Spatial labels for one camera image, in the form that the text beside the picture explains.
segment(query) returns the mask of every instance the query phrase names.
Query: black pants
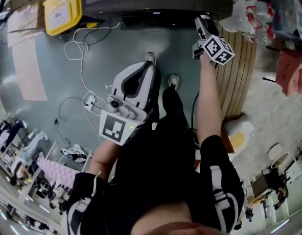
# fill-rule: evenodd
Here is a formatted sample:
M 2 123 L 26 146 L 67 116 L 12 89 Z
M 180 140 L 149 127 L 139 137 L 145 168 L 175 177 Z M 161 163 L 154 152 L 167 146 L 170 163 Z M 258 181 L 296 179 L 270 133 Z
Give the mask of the black pants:
M 169 171 L 194 170 L 195 149 L 193 135 L 188 127 L 184 108 L 174 87 L 163 92 L 163 107 L 166 116 L 159 119 L 158 96 L 160 75 L 157 75 L 150 100 L 153 108 L 149 120 L 138 133 L 123 147 L 115 171 L 115 179 L 139 177 L 146 170 L 156 170 L 159 174 Z M 152 123 L 157 122 L 155 131 Z
M 6 143 L 5 143 L 5 146 L 2 147 L 2 149 L 0 150 L 1 152 L 4 152 L 5 149 L 8 147 L 8 145 L 13 141 L 14 137 L 17 135 L 17 133 L 19 132 L 19 130 L 21 128 L 24 128 L 24 125 L 23 125 L 23 122 L 22 121 L 19 121 L 18 123 L 16 123 L 14 126 L 12 126 L 8 133 L 9 133 L 9 136 L 6 140 Z

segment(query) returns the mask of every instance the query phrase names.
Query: label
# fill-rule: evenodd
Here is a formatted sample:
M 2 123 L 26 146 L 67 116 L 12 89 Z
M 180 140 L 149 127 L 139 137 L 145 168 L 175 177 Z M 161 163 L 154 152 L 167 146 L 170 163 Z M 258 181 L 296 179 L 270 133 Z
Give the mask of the label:
M 56 8 L 49 14 L 48 22 L 50 30 L 54 30 L 59 26 L 69 22 L 68 3 Z

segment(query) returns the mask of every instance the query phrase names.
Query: black cable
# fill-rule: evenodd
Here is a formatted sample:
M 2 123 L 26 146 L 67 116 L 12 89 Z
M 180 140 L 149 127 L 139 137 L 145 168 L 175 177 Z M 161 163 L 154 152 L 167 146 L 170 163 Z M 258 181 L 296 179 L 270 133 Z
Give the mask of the black cable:
M 63 100 L 63 102 L 60 104 L 60 106 L 58 107 L 58 116 L 59 116 L 59 118 L 60 118 L 61 121 L 64 121 L 64 122 L 67 121 L 67 119 L 66 119 L 65 117 L 61 116 L 61 113 L 60 113 L 61 107 L 62 107 L 63 103 L 64 103 L 67 99 L 71 99 L 71 98 L 77 99 L 77 100 L 81 101 L 84 105 L 87 105 L 87 104 L 85 104 L 85 103 L 82 101 L 82 99 L 80 99 L 80 98 L 78 98 L 78 97 L 75 97 L 75 96 L 66 97 L 66 98 Z
M 88 44 L 88 43 L 86 42 L 87 36 L 89 36 L 90 34 L 96 32 L 96 31 L 99 29 L 99 28 L 96 28 L 96 29 L 90 31 L 89 33 L 87 33 L 87 34 L 83 37 L 82 42 L 85 43 L 85 44 L 87 44 L 88 46 L 92 46 L 92 45 L 95 45 L 95 44 L 97 44 L 98 42 L 104 40 L 105 38 L 107 38 L 108 35 L 109 35 L 109 34 L 111 33 L 111 31 L 112 31 L 112 26 L 111 26 L 111 22 L 110 22 L 110 21 L 106 21 L 106 22 L 108 22 L 109 30 L 108 30 L 108 32 L 107 32 L 102 38 L 96 40 L 94 43 L 91 43 L 91 44 Z
M 194 107 L 195 107 L 195 102 L 196 102 L 199 94 L 200 94 L 200 91 L 198 91 L 197 95 L 194 98 L 193 104 L 192 104 L 192 111 L 191 111 L 191 129 L 192 129 L 192 131 L 194 130 L 194 128 L 193 128 Z
M 61 102 L 61 104 L 60 104 L 59 107 L 58 107 L 58 117 L 59 117 L 59 119 L 60 119 L 61 121 L 64 121 L 64 122 L 67 121 L 67 119 L 66 119 L 65 117 L 61 116 L 61 113 L 60 113 L 61 107 L 62 107 L 63 103 L 64 103 L 67 99 L 71 99 L 71 98 L 77 99 L 77 100 L 81 101 L 84 105 L 86 105 L 86 104 L 82 101 L 82 99 L 80 99 L 80 98 L 78 98 L 78 97 L 75 97 L 75 96 L 66 97 L 66 98 Z M 71 147 L 71 141 L 70 141 L 70 139 L 69 139 L 69 138 L 63 138 L 62 134 L 60 133 L 60 131 L 59 131 L 58 128 L 57 128 L 57 124 L 58 124 L 58 121 L 57 121 L 57 119 L 56 119 L 55 122 L 54 122 L 54 125 L 55 125 L 55 129 L 56 129 L 56 131 L 57 131 L 59 137 L 61 138 L 61 140 L 63 141 L 64 144 L 65 144 L 65 143 L 67 144 L 68 148 Z
M 63 143 L 64 144 L 67 143 L 67 146 L 71 147 L 71 141 L 70 141 L 70 139 L 69 138 L 63 138 L 62 134 L 60 133 L 60 131 L 57 128 L 57 125 L 55 125 L 55 129 L 56 129 L 58 135 L 60 136 L 61 140 L 63 141 Z

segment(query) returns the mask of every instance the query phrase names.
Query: pink mat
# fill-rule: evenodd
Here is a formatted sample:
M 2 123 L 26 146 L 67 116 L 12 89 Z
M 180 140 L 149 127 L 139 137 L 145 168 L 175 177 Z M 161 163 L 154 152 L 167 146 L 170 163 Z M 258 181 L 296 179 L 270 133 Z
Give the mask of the pink mat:
M 62 164 L 45 159 L 43 153 L 40 153 L 37 164 L 41 170 L 51 178 L 52 182 L 56 182 L 56 186 L 62 184 L 72 188 L 75 175 L 80 173 L 80 171 L 70 169 Z

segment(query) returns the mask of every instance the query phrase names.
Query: paper sheet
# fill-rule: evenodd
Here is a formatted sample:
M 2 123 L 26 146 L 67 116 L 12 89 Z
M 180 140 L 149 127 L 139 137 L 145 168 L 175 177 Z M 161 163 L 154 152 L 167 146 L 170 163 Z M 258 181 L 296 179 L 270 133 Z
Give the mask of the paper sheet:
M 35 40 L 12 46 L 16 76 L 24 100 L 47 101 L 38 65 Z

